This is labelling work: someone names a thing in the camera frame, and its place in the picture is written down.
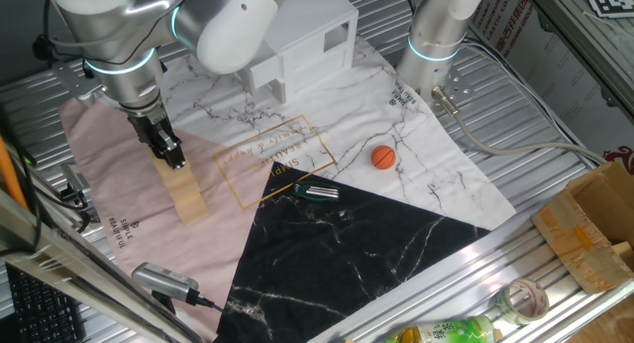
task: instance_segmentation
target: table surface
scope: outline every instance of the table surface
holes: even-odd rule
[[[163,48],[163,58],[183,55],[182,50]],[[459,104],[475,135],[498,147],[556,141],[559,134],[538,106],[512,85],[488,59],[470,51],[460,52],[457,70],[473,87],[475,100]],[[80,70],[78,64],[73,67]],[[38,170],[54,186],[65,186],[61,163],[72,161],[56,107],[70,95],[55,77],[45,72],[0,88],[0,103],[16,124],[28,149],[39,160]],[[469,151],[469,143],[447,116],[439,118],[452,138],[493,181],[517,209],[507,223],[483,239],[427,269],[345,319],[314,342],[328,342],[333,332],[357,342],[373,342],[394,325],[412,320],[445,320],[486,314],[507,336],[506,341],[556,341],[578,330],[623,296],[634,290],[626,285],[610,292],[583,292],[551,251],[537,229],[527,222],[530,215],[573,177],[588,171],[574,154],[559,150],[515,157],[490,157]],[[84,237],[108,259],[114,260],[103,228],[95,227]],[[524,327],[506,324],[490,299],[503,285],[517,277],[529,277],[548,292],[551,313]],[[0,316],[13,308],[0,270]],[[143,341],[133,331],[94,309],[81,304],[87,336],[92,342]]]

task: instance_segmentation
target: orange ball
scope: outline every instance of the orange ball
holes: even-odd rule
[[[387,170],[394,166],[396,153],[390,146],[381,145],[372,151],[372,164],[379,170]]]

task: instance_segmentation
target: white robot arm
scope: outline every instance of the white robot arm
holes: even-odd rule
[[[469,18],[481,0],[423,0],[416,9],[398,75],[425,100],[445,85]]]
[[[209,70],[234,72],[256,54],[284,1],[55,0],[106,95],[175,170],[185,159],[160,98],[156,47],[179,41]]]

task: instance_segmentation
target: gold rectangle outline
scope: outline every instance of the gold rectangle outline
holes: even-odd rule
[[[254,206],[255,204],[258,204],[258,203],[260,203],[260,202],[262,202],[262,201],[264,201],[264,200],[267,200],[267,199],[271,198],[272,196],[274,196],[274,195],[276,195],[276,194],[278,194],[278,193],[282,192],[283,190],[286,190],[287,188],[290,188],[290,187],[293,185],[293,183],[291,183],[291,184],[289,184],[289,185],[287,185],[287,186],[284,186],[284,187],[282,187],[282,188],[280,188],[280,189],[276,190],[275,192],[273,192],[273,193],[271,193],[271,194],[267,195],[266,197],[264,197],[264,198],[262,198],[262,199],[259,199],[259,200],[255,201],[255,202],[253,202],[253,203],[251,203],[251,204],[249,204],[249,205],[245,206],[245,205],[242,203],[242,200],[240,200],[240,197],[238,196],[238,193],[236,192],[236,190],[234,189],[234,187],[231,185],[231,182],[230,182],[230,181],[229,181],[229,179],[227,178],[227,175],[226,175],[226,174],[225,174],[225,172],[222,170],[222,167],[221,167],[221,166],[220,166],[220,164],[218,163],[218,159],[217,159],[216,157],[218,157],[218,156],[220,156],[220,155],[223,155],[223,154],[225,154],[225,153],[227,153],[227,152],[230,152],[230,151],[232,151],[232,150],[234,150],[234,149],[238,148],[239,146],[241,146],[241,145],[243,145],[243,144],[245,144],[245,143],[247,143],[247,142],[249,142],[249,141],[251,141],[251,140],[253,140],[253,139],[255,139],[255,138],[258,138],[258,137],[260,137],[260,136],[262,136],[262,135],[265,135],[265,134],[267,134],[267,133],[269,133],[269,132],[271,132],[271,131],[273,131],[273,130],[275,130],[275,129],[277,129],[277,128],[280,128],[280,127],[282,127],[282,126],[284,126],[284,125],[286,125],[286,124],[288,124],[288,123],[292,123],[293,121],[296,121],[297,119],[300,119],[300,118],[301,118],[301,119],[304,119],[304,121],[306,122],[306,124],[308,124],[308,127],[310,128],[310,131],[312,131],[312,133],[313,133],[313,134],[315,134],[315,136],[317,136],[317,139],[319,140],[319,143],[320,143],[320,144],[321,144],[321,146],[322,146],[322,147],[326,150],[326,153],[328,153],[328,156],[330,156],[330,158],[331,158],[333,161],[332,161],[331,163],[329,163],[329,164],[325,165],[325,166],[322,166],[321,168],[319,168],[319,169],[317,169],[317,170],[315,170],[315,171],[312,171],[312,172],[308,173],[307,175],[303,176],[302,178],[300,178],[300,179],[298,179],[298,180],[303,180],[303,179],[305,179],[305,178],[307,178],[307,177],[309,177],[309,176],[313,175],[313,174],[314,174],[314,173],[316,173],[316,172],[319,172],[319,171],[321,171],[321,170],[323,170],[323,169],[325,169],[325,168],[327,168],[327,167],[329,167],[329,166],[332,166],[332,165],[336,164],[336,163],[337,163],[337,160],[335,160],[335,157],[333,156],[333,154],[330,152],[330,150],[328,150],[328,148],[326,147],[326,145],[325,145],[325,144],[324,144],[324,142],[322,141],[321,136],[317,133],[317,131],[315,131],[315,129],[313,128],[313,126],[310,124],[310,122],[308,122],[308,119],[306,119],[306,117],[305,117],[304,115],[299,115],[299,116],[297,116],[297,117],[294,117],[294,118],[292,118],[292,119],[290,119],[290,120],[288,120],[288,121],[285,121],[285,122],[283,122],[283,123],[281,123],[281,124],[279,124],[279,125],[277,125],[277,126],[275,126],[275,127],[270,128],[270,129],[268,129],[268,130],[266,130],[266,131],[264,131],[264,132],[262,132],[262,133],[259,133],[259,134],[257,134],[257,135],[251,136],[249,139],[244,140],[244,141],[241,141],[241,142],[239,142],[238,144],[233,145],[233,146],[231,146],[231,147],[228,147],[228,148],[227,148],[227,149],[225,149],[225,150],[219,151],[219,152],[217,152],[217,153],[215,153],[215,154],[213,154],[213,155],[211,156],[211,157],[214,159],[214,162],[216,163],[216,166],[218,167],[218,170],[220,170],[220,173],[222,174],[222,177],[225,179],[225,181],[226,181],[226,182],[227,182],[227,184],[229,185],[229,189],[231,189],[232,193],[234,193],[234,196],[236,197],[236,200],[238,200],[238,204],[240,204],[240,207],[241,207],[243,210],[248,209],[248,208],[250,208],[250,207]]]

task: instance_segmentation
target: tape roll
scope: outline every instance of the tape roll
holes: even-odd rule
[[[495,304],[509,323],[523,325],[548,313],[550,303],[546,291],[530,279],[518,279],[501,289]]]

